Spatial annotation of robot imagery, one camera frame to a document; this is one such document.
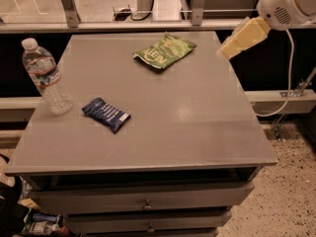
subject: green snack bag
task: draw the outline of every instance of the green snack bag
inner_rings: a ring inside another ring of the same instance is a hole
[[[165,36],[154,45],[136,51],[132,58],[139,57],[147,64],[163,71],[176,61],[186,56],[197,47],[196,44],[165,34]]]

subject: blue snack wrapper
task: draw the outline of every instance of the blue snack wrapper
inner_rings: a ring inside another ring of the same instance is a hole
[[[113,133],[117,133],[121,126],[130,119],[130,115],[110,106],[102,98],[94,99],[82,108],[82,111],[86,116],[108,126]]]

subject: table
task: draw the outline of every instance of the table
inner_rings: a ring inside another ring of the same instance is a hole
[[[163,33],[73,36],[58,66],[74,108],[39,103],[12,156],[6,173],[75,233],[215,236],[277,163],[216,33],[171,34],[197,48],[159,74],[131,55]],[[82,113],[96,97],[131,114],[117,134]]]

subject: white bottle cap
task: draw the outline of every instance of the white bottle cap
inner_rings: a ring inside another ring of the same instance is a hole
[[[58,224],[53,224],[51,226],[51,231],[55,232],[55,231],[58,231],[59,230],[59,225]]]
[[[22,41],[22,46],[25,50],[32,50],[38,47],[38,43],[33,38],[27,38]]]

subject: drawer handle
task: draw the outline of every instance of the drawer handle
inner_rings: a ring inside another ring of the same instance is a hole
[[[153,229],[151,223],[149,223],[149,227],[148,227],[148,229],[146,230],[146,232],[147,232],[147,233],[153,233],[154,231],[155,231],[155,229]]]
[[[146,205],[142,207],[143,210],[151,210],[152,206],[149,204],[149,199],[146,200]]]

